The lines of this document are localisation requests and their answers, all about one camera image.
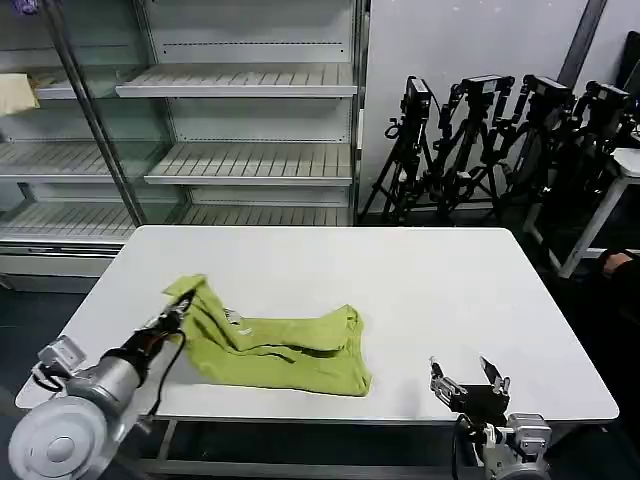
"white cloth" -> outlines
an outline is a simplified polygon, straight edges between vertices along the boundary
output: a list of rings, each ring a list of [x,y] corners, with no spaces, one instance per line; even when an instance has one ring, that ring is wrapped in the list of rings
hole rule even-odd
[[[0,74],[0,117],[40,108],[29,77],[24,73]]]

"cable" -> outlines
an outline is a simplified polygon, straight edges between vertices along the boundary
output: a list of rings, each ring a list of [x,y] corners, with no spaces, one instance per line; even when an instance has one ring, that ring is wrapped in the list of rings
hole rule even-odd
[[[51,377],[47,377],[47,379],[54,385],[47,385],[46,383],[44,383],[43,381],[41,381],[38,377],[35,376],[35,374],[31,375],[31,378],[33,379],[34,383],[36,385],[38,385],[40,388],[44,388],[45,390],[52,392],[52,393],[60,393],[62,391],[62,385],[59,384],[56,380],[54,380]]]
[[[164,381],[167,379],[167,375],[169,375],[169,372],[171,371],[173,364],[176,363],[176,360],[180,356],[180,352],[182,352],[182,349],[184,348],[184,344],[187,343],[187,336],[182,330],[178,330],[176,333],[182,337],[182,339],[180,340],[180,346],[178,347],[178,350],[176,351],[175,355],[169,362],[169,365],[167,365],[167,368],[162,374],[162,378],[160,379],[160,384],[158,385],[158,395],[156,397],[156,403],[153,404],[153,407],[151,407],[151,410],[149,410],[149,413],[147,413],[148,416],[153,416],[156,413],[158,413],[158,408],[160,408],[160,403],[162,402],[162,388],[164,387]]]
[[[438,99],[436,97],[436,94],[433,93],[433,90],[431,90],[431,87],[429,86],[429,84],[424,80],[424,78],[422,79],[422,82],[424,83],[424,85],[427,87],[427,90],[429,90],[429,93],[431,94],[431,98],[433,98],[433,101],[436,104],[436,108],[438,109],[438,118],[440,117],[440,103],[438,102]]]
[[[451,477],[453,480],[458,479],[458,431],[460,430],[460,425],[462,421],[466,420],[467,423],[471,424],[471,420],[464,413],[458,415],[456,419],[456,423],[453,425],[453,437],[451,441]]]

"green towel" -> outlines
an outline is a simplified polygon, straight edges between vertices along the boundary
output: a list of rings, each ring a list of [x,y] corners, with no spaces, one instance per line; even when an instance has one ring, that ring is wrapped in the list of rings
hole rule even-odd
[[[225,310],[204,275],[182,277],[165,293],[177,298],[192,288],[196,296],[182,324],[187,352],[214,382],[368,393],[371,375],[360,353],[363,323],[350,305],[319,318],[244,318]]]

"tripod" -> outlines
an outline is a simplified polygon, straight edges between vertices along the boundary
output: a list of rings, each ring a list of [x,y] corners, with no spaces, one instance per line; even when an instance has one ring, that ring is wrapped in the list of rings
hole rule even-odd
[[[626,125],[629,94],[610,85],[589,82],[568,121],[566,139],[556,157],[557,175],[549,192],[548,211],[556,216],[567,206],[595,204],[610,180],[607,172],[611,153],[619,138],[618,127]],[[585,112],[589,120],[582,126]]]
[[[424,80],[418,80],[416,77],[407,78],[405,95],[400,102],[402,110],[400,122],[395,118],[390,119],[392,125],[385,132],[387,138],[396,142],[378,179],[373,184],[371,194],[360,214],[360,221],[369,212],[378,193],[385,196],[382,222],[391,220],[394,224],[403,222],[408,205],[422,196],[424,182],[418,177],[420,152],[424,153],[427,166],[433,167],[426,134],[432,97]],[[387,189],[383,183],[394,165],[391,182]]]
[[[526,121],[512,136],[506,137],[505,142],[509,149],[525,134],[531,136],[532,142],[537,140],[540,147],[537,165],[525,176],[524,157],[520,156],[510,175],[507,190],[501,197],[502,208],[508,206],[512,198],[523,193],[531,192],[535,202],[549,191],[549,172],[555,166],[555,152],[570,131],[568,119],[575,104],[575,97],[570,88],[550,78],[526,75],[522,81],[514,116],[519,118],[522,115],[527,100],[529,112]]]
[[[467,122],[463,121],[461,125],[461,128],[464,128],[464,136],[458,155],[445,176],[443,196],[438,206],[440,213],[448,215],[460,203],[470,201],[476,188],[487,193],[491,198],[494,210],[499,211],[500,197],[497,191],[494,167],[502,156],[506,157],[508,146],[503,142],[501,150],[496,152],[495,144],[498,134],[506,135],[507,132],[510,132],[511,126],[516,124],[521,116],[520,113],[511,119],[502,117],[514,82],[513,77],[490,76],[466,79],[460,84],[460,87],[467,94],[469,116]],[[489,130],[484,120],[488,118],[488,110],[493,105],[495,93],[498,93],[498,101],[493,113],[492,128]],[[482,138],[483,149],[480,161],[483,165],[474,167],[467,172],[469,156],[478,135]],[[489,179],[489,188],[482,184],[485,177]],[[462,188],[465,188],[465,191],[460,194]]]

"white shelf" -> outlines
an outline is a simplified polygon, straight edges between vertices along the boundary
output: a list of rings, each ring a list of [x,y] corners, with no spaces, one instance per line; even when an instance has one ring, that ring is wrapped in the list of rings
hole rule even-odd
[[[173,205],[146,206],[163,223]],[[0,242],[124,243],[135,230],[127,209],[114,202],[34,202],[0,218]]]
[[[152,142],[118,143],[121,164],[130,179],[149,169]],[[0,182],[113,183],[94,142],[16,142],[0,144]]]
[[[177,185],[349,186],[348,144],[179,143],[145,177]]]
[[[349,63],[162,64],[116,87],[121,97],[351,97]]]
[[[120,70],[118,68],[89,68],[86,70],[87,85],[95,98],[113,96],[116,85],[122,83],[123,77],[131,68]],[[29,72],[34,83],[36,97],[40,100],[73,100],[76,94],[73,91],[67,74],[62,69],[36,70]]]
[[[346,227],[348,208],[194,205],[182,225],[280,225]]]

